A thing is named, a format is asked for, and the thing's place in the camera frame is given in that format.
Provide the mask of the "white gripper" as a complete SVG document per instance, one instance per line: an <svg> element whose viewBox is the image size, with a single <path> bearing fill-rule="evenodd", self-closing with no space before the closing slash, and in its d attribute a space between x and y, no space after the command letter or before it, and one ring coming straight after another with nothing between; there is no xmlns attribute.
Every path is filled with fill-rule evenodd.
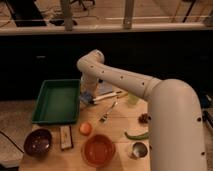
<svg viewBox="0 0 213 171"><path fill-rule="evenodd" d="M81 77L81 91L91 94L93 97L97 96L98 80L86 79Z"/></svg>

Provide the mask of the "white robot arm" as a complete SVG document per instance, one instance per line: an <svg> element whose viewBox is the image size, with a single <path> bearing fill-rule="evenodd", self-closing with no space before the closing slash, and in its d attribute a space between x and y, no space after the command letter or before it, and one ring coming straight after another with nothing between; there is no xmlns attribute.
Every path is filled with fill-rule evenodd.
<svg viewBox="0 0 213 171"><path fill-rule="evenodd" d="M201 105L189 84L107 66L99 50L78 59L77 68L89 92L103 80L147 102L150 171L207 171Z"/></svg>

